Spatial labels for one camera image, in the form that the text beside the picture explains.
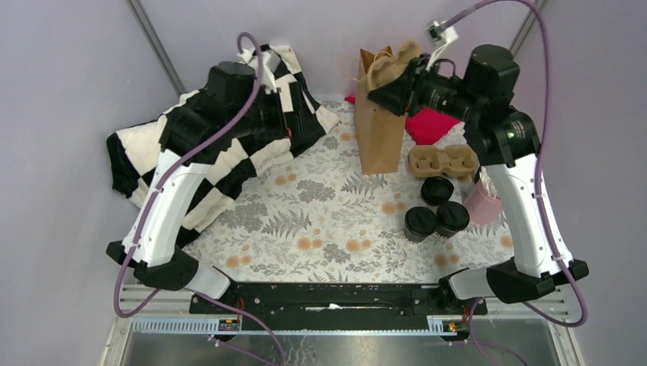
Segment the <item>brown paper bag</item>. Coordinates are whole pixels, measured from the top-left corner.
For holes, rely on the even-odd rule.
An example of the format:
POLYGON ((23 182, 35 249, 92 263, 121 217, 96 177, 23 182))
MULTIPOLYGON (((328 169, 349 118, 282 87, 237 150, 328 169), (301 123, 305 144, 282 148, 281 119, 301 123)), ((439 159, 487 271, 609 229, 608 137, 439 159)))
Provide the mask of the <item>brown paper bag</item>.
POLYGON ((393 173, 398 170, 404 137, 405 119, 379 107, 368 99, 365 77, 374 61, 391 56, 393 50, 386 46, 377 53, 361 49, 358 56, 350 58, 358 63, 357 73, 343 75, 355 82, 347 98, 355 109, 353 123, 359 149, 361 170, 364 175, 393 173))

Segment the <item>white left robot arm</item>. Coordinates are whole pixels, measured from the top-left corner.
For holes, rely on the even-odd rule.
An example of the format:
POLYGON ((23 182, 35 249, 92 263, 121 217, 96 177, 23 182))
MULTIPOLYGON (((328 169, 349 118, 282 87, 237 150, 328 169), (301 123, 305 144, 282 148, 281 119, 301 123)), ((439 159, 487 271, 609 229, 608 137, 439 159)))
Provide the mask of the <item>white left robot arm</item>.
POLYGON ((218 313, 236 306, 228 277, 184 247, 239 197, 246 180, 300 155, 339 121, 311 97, 301 73, 279 66, 274 78, 276 92, 260 91, 231 129, 208 84, 157 121, 128 130, 152 133, 149 152, 143 142, 126 142, 125 130, 109 136, 114 189, 129 197, 145 191, 146 198, 132 230, 107 253, 146 286, 206 294, 218 313))

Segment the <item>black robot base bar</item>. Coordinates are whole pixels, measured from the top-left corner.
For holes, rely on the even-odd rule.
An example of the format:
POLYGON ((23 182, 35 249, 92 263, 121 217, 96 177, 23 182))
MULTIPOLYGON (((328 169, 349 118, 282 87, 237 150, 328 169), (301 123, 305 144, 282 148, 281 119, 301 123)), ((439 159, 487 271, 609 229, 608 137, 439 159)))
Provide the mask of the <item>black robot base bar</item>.
POLYGON ((485 315, 486 303, 458 300, 449 284, 233 282, 220 306, 192 296, 192 315, 229 316, 238 331, 270 328, 275 334, 440 333, 466 330, 471 314, 485 315))

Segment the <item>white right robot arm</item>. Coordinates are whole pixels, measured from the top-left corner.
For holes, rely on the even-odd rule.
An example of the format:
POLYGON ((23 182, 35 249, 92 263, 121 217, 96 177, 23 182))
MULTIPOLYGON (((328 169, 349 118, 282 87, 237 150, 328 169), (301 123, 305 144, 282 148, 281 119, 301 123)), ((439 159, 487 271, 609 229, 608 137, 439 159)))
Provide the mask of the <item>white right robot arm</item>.
POLYGON ((520 74, 511 52, 478 46, 463 76, 441 75, 441 63, 413 47, 378 58, 366 72, 369 100, 392 114, 409 117, 429 108, 463 122, 467 144, 503 204, 513 257, 442 278, 440 309, 456 314, 476 297, 504 303, 537 300, 587 277, 587 263, 573 257, 556 225, 539 165, 536 125, 511 104, 520 74))

